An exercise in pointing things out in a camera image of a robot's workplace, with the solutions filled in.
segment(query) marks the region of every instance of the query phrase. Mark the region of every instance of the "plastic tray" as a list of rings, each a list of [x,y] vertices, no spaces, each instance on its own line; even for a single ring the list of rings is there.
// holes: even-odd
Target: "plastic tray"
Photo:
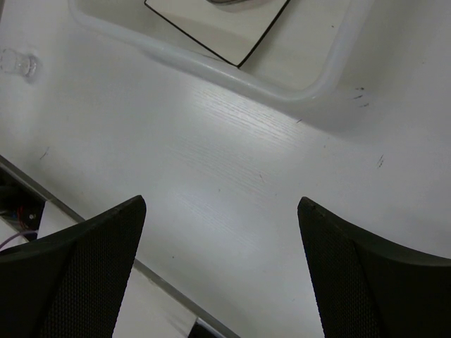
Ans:
[[[291,0],[241,69],[201,55],[193,41],[142,0],[69,0],[69,8],[81,25],[136,46],[159,62],[263,104],[295,111],[337,87],[373,2]],[[279,53],[288,50],[289,57]]]

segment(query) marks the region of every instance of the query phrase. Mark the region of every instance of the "table surface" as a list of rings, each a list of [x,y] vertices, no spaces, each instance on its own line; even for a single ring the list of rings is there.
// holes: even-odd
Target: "table surface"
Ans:
[[[302,196],[451,258],[451,2],[377,1],[342,78],[364,90],[298,116],[89,32],[65,1],[6,0],[0,26],[42,61],[32,84],[0,74],[0,154],[84,218],[142,194],[138,258],[242,337],[322,337]]]

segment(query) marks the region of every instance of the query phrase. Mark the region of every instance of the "black line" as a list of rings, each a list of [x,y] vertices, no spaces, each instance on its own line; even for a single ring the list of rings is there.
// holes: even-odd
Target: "black line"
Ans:
[[[268,34],[269,30],[274,26],[274,24],[276,23],[277,19],[279,19],[280,15],[282,14],[283,10],[285,9],[285,7],[288,5],[288,3],[290,2],[290,0],[286,0],[286,2],[283,4],[282,8],[279,10],[279,12],[277,13],[277,15],[275,16],[275,18],[271,21],[271,23],[269,24],[269,26],[266,28],[266,30],[264,31],[264,33],[262,34],[262,36],[260,37],[260,39],[256,42],[256,44],[252,47],[252,49],[250,50],[250,52],[245,56],[245,58],[238,63],[237,65],[235,65],[233,62],[230,62],[229,60],[227,60],[226,58],[222,57],[219,53],[215,52],[213,49],[207,47],[205,44],[201,43],[198,39],[195,39],[192,35],[189,35],[188,33],[186,33],[186,31],[184,31],[182,28],[178,27],[175,23],[173,23],[172,21],[170,21],[169,19],[167,19],[166,17],[164,17],[163,15],[161,15],[158,11],[156,11],[155,9],[153,9],[149,4],[147,4],[147,0],[144,0],[144,5],[150,9],[152,12],[154,12],[155,14],[157,14],[160,18],[164,19],[167,23],[171,24],[173,27],[177,28],[178,30],[180,30],[183,34],[187,35],[190,39],[192,39],[193,41],[195,41],[196,43],[198,43],[200,46],[202,46],[203,48],[205,48],[207,51],[209,51],[210,53],[212,53],[213,55],[219,57],[222,61],[228,63],[229,65],[233,65],[236,68],[240,68],[242,67],[242,65],[245,64],[245,62],[247,61],[247,59],[254,53],[254,51],[257,49],[257,47],[260,45],[260,43],[263,41],[263,38]]]

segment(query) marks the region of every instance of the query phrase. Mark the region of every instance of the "clear glass object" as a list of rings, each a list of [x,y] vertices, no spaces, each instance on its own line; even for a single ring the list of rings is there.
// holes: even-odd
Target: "clear glass object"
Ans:
[[[4,73],[32,77],[36,67],[37,59],[33,55],[25,55],[13,49],[2,49],[0,52],[0,70]]]

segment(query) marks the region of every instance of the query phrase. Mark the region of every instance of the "white tray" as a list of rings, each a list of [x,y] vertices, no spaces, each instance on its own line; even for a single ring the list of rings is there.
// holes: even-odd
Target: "white tray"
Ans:
[[[295,111],[334,91],[374,0],[291,0],[251,58],[237,69],[199,46],[142,0],[69,0],[85,27],[153,59],[269,106]]]

